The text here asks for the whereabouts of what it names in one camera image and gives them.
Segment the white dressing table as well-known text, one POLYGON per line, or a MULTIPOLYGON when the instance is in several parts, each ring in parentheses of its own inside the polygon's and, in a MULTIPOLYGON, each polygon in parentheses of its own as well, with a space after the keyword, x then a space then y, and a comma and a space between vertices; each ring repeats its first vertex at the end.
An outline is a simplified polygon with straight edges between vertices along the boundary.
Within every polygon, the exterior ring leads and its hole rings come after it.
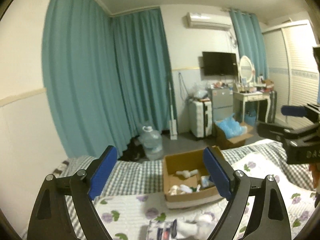
POLYGON ((245 108, 247 102, 258 102, 258 111, 260 111, 260 102, 266 100, 267 101, 267 109, 265 114, 265 122, 268 122, 268 114, 270 112, 271 106, 271 99, 269 93, 264 92, 254 92, 254 93, 240 93, 240 92, 233 92, 233 98, 242 102, 242 122, 245 121, 245 108))

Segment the white air conditioner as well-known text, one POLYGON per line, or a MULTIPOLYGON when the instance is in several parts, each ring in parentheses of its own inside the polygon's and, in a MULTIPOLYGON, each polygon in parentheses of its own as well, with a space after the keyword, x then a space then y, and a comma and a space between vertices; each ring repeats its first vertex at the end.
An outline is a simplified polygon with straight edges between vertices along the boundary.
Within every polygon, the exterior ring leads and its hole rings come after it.
POLYGON ((186 17, 190 28, 229 31, 232 27, 232 20, 227 16, 188 12, 186 17))

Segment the white socks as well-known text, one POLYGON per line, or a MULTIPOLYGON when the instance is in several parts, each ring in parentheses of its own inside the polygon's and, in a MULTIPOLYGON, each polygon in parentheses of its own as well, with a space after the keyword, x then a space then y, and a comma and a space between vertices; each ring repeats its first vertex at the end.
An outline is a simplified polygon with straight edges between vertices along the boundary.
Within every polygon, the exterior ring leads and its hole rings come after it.
POLYGON ((178 190, 181 194, 184 194, 184 193, 194 193, 194 192, 199 192, 200 191, 200 188, 201 188, 201 185, 197 185, 197 187, 192 187, 192 186, 187 186, 187 185, 184 185, 184 184, 181 184, 179 187, 178 187, 178 190))

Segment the white suitcase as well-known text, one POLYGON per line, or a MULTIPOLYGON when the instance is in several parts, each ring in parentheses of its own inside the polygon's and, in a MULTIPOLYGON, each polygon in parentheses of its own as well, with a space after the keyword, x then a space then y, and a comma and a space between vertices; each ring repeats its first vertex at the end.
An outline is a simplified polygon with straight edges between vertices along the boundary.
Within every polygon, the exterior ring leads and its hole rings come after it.
POLYGON ((206 138, 212 134, 211 101, 190 100, 188 105, 189 127, 196 138, 206 138))

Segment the large clear water jug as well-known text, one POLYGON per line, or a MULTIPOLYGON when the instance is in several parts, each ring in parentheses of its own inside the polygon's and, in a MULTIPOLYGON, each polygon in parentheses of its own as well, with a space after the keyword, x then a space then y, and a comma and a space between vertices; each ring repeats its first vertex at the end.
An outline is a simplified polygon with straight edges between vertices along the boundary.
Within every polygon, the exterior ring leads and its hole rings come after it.
POLYGON ((139 141, 143 145, 146 157, 153 161, 163 157, 162 136, 152 126, 143 126, 139 141))

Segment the white louvred wardrobe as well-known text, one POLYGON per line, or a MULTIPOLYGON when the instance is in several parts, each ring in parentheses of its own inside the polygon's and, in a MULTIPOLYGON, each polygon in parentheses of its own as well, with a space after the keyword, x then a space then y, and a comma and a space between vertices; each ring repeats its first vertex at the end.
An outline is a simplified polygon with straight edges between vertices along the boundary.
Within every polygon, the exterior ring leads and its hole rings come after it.
POLYGON ((284 116, 284 105, 317 103, 319 73, 313 57, 316 40, 309 20, 278 25, 263 32, 268 78, 277 92, 275 122, 292 128, 311 124, 307 118, 284 116))

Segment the white floral quilt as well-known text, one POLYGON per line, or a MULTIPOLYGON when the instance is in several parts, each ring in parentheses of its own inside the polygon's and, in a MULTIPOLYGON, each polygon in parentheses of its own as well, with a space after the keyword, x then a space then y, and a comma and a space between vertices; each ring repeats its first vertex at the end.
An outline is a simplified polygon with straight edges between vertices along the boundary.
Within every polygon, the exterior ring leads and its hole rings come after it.
MULTIPOLYGON (((306 165, 287 165, 285 152, 277 142, 225 150, 224 157, 235 170, 250 177, 274 176, 289 215, 291 236, 295 237, 312 215, 316 193, 306 165)), ((193 223, 206 217, 216 225, 227 206, 225 199, 197 207, 168 209, 161 192, 107 196, 95 204, 101 221, 113 239, 156 239, 157 228, 175 219, 193 223)))

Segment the grey checked blanket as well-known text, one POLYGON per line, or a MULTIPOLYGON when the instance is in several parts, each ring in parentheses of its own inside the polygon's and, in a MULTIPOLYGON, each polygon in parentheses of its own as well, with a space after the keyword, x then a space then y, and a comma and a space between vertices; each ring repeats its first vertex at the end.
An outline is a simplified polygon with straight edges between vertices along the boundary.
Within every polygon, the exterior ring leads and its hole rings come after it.
MULTIPOLYGON (((267 144, 261 140, 255 144, 267 144)), ((101 195, 93 204, 107 196, 127 196, 163 192, 163 163, 160 160, 131 163, 119 161, 116 163, 101 195)))

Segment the black wall television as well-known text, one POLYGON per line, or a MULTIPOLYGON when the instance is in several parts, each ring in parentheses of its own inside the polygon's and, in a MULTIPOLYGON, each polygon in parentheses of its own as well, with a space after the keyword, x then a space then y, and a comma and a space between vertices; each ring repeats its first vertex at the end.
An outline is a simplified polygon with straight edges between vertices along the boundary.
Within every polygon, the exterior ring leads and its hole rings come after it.
POLYGON ((238 74, 235 53, 222 53, 213 51, 202 52, 204 75, 230 75, 238 74))

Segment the cream cloth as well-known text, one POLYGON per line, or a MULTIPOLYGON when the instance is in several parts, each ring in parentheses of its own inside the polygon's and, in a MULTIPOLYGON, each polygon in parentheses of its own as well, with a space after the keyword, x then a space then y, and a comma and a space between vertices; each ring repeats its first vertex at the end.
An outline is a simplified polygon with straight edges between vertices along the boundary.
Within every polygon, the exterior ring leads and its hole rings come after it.
POLYGON ((170 196, 176 196, 181 193, 181 189, 178 185, 173 185, 170 190, 168 191, 168 195, 170 196))

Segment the open cardboard box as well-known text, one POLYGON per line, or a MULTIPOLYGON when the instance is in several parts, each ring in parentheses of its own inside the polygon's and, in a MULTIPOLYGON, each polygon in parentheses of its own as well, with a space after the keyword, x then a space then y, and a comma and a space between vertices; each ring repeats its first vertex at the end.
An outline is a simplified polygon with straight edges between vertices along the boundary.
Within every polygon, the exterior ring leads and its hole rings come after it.
POLYGON ((204 150, 195 150, 184 153, 166 155, 163 159, 163 192, 165 203, 169 209, 183 209, 187 207, 199 206, 217 200, 221 200, 218 190, 215 186, 203 189, 199 192, 184 193, 176 196, 168 195, 168 191, 173 185, 180 186, 181 184, 197 187, 201 185, 201 176, 208 176, 209 172, 203 161, 204 150), (177 176, 176 171, 195 170, 198 169, 198 174, 188 179, 182 176, 177 176))

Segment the blue bubble wrap pile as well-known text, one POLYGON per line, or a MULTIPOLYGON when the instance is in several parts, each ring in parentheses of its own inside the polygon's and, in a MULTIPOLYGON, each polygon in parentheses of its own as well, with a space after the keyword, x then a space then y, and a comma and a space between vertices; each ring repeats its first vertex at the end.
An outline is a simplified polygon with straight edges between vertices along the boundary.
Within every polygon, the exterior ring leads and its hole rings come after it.
POLYGON ((224 132, 227 139, 238 137, 247 133, 247 126, 241 126, 240 123, 234 119, 233 114, 221 121, 216 121, 215 124, 224 132))

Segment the white flat mop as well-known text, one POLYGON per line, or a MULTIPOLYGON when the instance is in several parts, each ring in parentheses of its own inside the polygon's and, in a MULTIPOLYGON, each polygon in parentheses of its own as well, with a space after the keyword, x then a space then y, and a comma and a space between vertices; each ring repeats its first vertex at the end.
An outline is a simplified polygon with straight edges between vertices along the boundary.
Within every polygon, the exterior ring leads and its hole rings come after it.
POLYGON ((171 84, 169 83, 169 96, 170 96, 170 139, 177 140, 177 126, 176 126, 176 119, 174 118, 174 109, 173 109, 173 100, 172 100, 172 90, 171 84))

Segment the clear plastic bag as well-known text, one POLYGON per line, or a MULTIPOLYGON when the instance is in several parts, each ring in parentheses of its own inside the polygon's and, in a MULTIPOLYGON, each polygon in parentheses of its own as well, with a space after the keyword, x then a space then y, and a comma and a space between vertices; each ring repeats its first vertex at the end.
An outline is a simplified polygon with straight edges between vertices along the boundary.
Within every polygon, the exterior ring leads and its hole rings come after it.
POLYGON ((195 99, 205 99, 208 97, 207 86, 205 83, 194 83, 191 88, 191 96, 195 99))

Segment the large green curtain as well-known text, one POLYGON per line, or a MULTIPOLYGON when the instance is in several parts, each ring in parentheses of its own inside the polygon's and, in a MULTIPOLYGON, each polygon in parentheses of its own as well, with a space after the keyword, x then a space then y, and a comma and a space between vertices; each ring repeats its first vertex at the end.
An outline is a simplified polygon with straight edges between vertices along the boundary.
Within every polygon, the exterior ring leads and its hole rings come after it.
POLYGON ((123 153, 144 125, 169 129, 171 65, 159 8, 111 17, 95 0, 50 0, 42 39, 50 110, 68 157, 123 153))

